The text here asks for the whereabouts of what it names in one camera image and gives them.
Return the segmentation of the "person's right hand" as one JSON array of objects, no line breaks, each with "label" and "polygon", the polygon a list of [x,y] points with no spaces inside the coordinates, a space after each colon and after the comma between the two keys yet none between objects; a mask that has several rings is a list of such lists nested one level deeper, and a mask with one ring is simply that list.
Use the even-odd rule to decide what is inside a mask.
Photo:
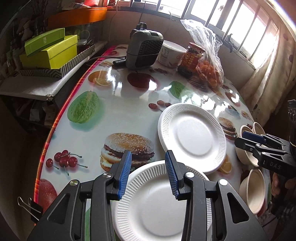
[{"label": "person's right hand", "polygon": [[[285,183],[285,188],[287,190],[292,190],[294,196],[295,196],[295,184],[296,184],[295,178],[289,179]],[[279,180],[278,174],[274,173],[273,174],[273,181],[271,183],[271,193],[272,193],[273,197],[275,197],[275,198],[280,195],[280,192],[282,190],[280,185],[281,185],[281,182]]]}]

